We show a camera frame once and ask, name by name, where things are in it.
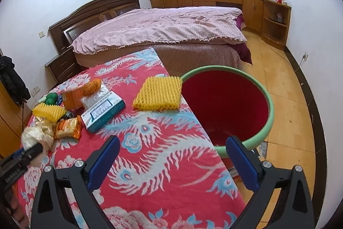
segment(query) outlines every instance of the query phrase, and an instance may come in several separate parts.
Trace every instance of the snack package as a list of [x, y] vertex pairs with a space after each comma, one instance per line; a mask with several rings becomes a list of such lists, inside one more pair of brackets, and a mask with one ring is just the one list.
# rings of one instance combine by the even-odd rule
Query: snack package
[[81, 87], [75, 88], [71, 91], [62, 93], [63, 105], [66, 110], [79, 109], [83, 106], [81, 98], [84, 96], [92, 96], [97, 93], [101, 88], [102, 81], [101, 79], [94, 79]]
[[65, 109], [67, 111], [79, 109], [82, 107], [82, 103], [80, 101], [81, 97], [83, 97], [84, 88], [78, 87], [71, 91], [63, 92], [62, 93], [62, 101]]
[[73, 137], [80, 139], [81, 137], [81, 117], [61, 120], [56, 125], [56, 131], [54, 137], [56, 139]]
[[96, 93], [102, 85], [101, 79], [94, 79], [93, 81], [88, 82], [83, 86], [84, 93], [83, 96], [90, 96], [93, 93]]
[[99, 100], [101, 100], [107, 94], [109, 94], [109, 90], [104, 85], [104, 83], [101, 81], [101, 86], [100, 86], [100, 89], [98, 91], [96, 91], [95, 93], [93, 93], [89, 96], [85, 96], [85, 97], [81, 98], [81, 102], [83, 104], [83, 107], [85, 107], [85, 109], [88, 110], [90, 107], [92, 107], [95, 103], [97, 103]]
[[33, 147], [36, 143], [41, 143], [43, 146], [43, 151], [35, 159], [33, 159], [30, 164], [34, 167], [40, 167], [43, 157], [47, 155], [48, 150], [54, 144], [54, 138], [44, 134], [41, 127], [26, 127], [21, 134], [21, 143], [23, 144], [24, 150], [28, 150]]

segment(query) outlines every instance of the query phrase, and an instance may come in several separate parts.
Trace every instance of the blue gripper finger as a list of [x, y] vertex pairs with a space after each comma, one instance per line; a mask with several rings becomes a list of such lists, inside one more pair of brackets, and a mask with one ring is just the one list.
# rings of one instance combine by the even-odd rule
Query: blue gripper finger
[[93, 192], [99, 189], [120, 150], [120, 141], [110, 136], [102, 147], [93, 152], [86, 160], [87, 189]]

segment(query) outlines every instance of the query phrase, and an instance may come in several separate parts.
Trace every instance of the tissue box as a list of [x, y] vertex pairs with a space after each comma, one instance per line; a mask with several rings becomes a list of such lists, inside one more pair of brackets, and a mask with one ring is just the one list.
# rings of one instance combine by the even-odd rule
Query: tissue box
[[114, 92], [109, 92], [87, 111], [81, 118], [89, 132], [94, 133], [125, 107], [125, 102]]

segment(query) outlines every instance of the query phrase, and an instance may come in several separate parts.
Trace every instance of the pink bedspread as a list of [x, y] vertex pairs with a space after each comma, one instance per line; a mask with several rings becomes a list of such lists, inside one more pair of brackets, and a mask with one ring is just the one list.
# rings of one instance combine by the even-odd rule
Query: pink bedspread
[[72, 45], [74, 52], [91, 55], [138, 44], [239, 44], [247, 41], [235, 21], [241, 14], [231, 7], [136, 9], [85, 31]]
[[[29, 218], [46, 165], [70, 167], [117, 135], [119, 155], [93, 192], [115, 228], [228, 229], [234, 223], [245, 207], [243, 199], [186, 101], [182, 98], [179, 111], [136, 111], [131, 106], [147, 77], [165, 75], [156, 52], [148, 48], [89, 68], [53, 90], [60, 93], [101, 78], [126, 108], [95, 134], [83, 126], [78, 143], [56, 139], [41, 168], [30, 167], [18, 180], [19, 200]], [[66, 193], [78, 225], [88, 228], [72, 191]]]

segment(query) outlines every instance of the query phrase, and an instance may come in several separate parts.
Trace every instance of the baseboard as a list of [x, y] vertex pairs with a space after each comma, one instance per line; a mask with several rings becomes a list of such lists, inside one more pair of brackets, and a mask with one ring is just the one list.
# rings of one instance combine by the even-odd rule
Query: baseboard
[[[293, 66], [293, 69], [298, 69], [299, 65], [296, 62], [293, 55], [291, 54], [291, 52], [289, 51], [289, 49], [287, 48], [287, 46], [285, 47], [284, 52], [286, 53], [288, 60]], [[316, 152], [316, 174], [315, 174], [315, 179], [314, 179], [312, 205], [313, 205], [313, 211], [314, 211], [314, 220], [315, 220], [315, 224], [317, 225], [319, 215], [323, 207], [325, 188], [326, 188], [327, 161], [326, 161], [326, 145], [325, 145], [324, 131], [323, 131], [323, 126], [322, 126], [321, 119], [319, 116], [319, 111], [317, 108], [316, 101], [313, 98], [312, 91], [306, 81], [306, 78], [303, 72], [300, 69], [295, 74], [297, 75], [297, 78], [301, 85], [302, 92], [304, 93], [307, 108], [310, 113], [311, 122], [312, 122], [314, 148]]]

